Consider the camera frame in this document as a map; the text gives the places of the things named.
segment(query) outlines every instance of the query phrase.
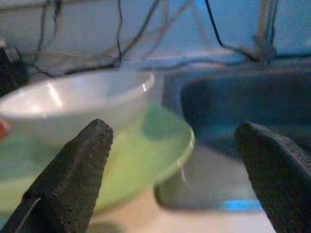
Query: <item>stainless steel sink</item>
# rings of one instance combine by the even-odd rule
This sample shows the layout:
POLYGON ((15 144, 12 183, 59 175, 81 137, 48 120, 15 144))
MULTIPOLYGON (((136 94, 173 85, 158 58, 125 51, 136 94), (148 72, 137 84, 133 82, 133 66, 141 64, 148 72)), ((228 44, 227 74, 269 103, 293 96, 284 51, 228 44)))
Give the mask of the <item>stainless steel sink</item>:
POLYGON ((193 127, 196 145, 184 168, 155 189, 168 208, 259 210, 234 131, 252 121, 311 145, 309 60, 243 65, 168 75, 163 104, 193 127))

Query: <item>bowl rim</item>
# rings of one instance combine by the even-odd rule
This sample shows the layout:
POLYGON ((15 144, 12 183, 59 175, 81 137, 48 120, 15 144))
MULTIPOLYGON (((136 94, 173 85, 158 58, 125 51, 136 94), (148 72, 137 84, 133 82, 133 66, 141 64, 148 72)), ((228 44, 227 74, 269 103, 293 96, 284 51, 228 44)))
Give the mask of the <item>bowl rim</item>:
MULTIPOLYGON (((11 98, 14 98, 15 95, 19 94, 21 91, 30 91, 33 88, 41 88, 45 86, 47 83, 60 83, 62 80, 69 80, 69 79, 74 79, 78 75, 79 76, 87 76, 90 74, 100 74, 100 73, 108 73, 108 72, 120 72, 120 70, 108 70, 108 71, 87 71, 87 72, 81 72, 78 74, 71 74, 71 75, 66 75, 59 77, 55 80, 43 80, 39 81, 37 83, 34 83, 32 85, 27 85, 24 87, 21 87, 15 91, 12 91, 11 93, 5 95, 4 97, 0 98, 0 117, 2 117, 4 120, 21 120, 21 119, 48 119, 48 118, 57 118, 57 117, 63 117, 63 116, 68 116, 69 111, 68 110, 60 110, 60 111, 55 111, 54 113, 31 113, 31 114, 16 114, 16 113, 10 113, 8 111, 4 111, 1 107, 4 105, 6 101, 8 101, 11 98)), ((154 78, 154 73, 150 71, 135 71, 138 75, 146 77, 145 80, 142 80, 141 83, 135 87, 132 87, 128 89, 124 93, 118 93, 112 97, 106 98, 104 101, 94 101, 92 104, 90 104, 86 108, 82 109, 73 109, 70 114, 71 115, 78 115, 81 113, 85 113, 86 111, 90 111, 93 109, 98 109, 100 108, 111 108, 113 106, 117 106, 122 103, 127 103, 133 99, 138 98, 144 93, 149 92, 149 90, 154 86, 155 83, 155 78, 154 78)))

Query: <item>green plate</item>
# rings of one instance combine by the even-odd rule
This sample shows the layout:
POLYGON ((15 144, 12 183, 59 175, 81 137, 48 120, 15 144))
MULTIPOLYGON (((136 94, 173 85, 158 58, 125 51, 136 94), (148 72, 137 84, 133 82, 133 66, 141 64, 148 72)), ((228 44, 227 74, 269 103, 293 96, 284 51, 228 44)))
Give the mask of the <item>green plate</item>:
MULTIPOLYGON (((95 210, 108 208, 174 174, 194 144, 190 126, 150 105, 115 135, 95 210)), ((12 134, 0 141, 0 212, 12 212, 60 148, 12 134)))

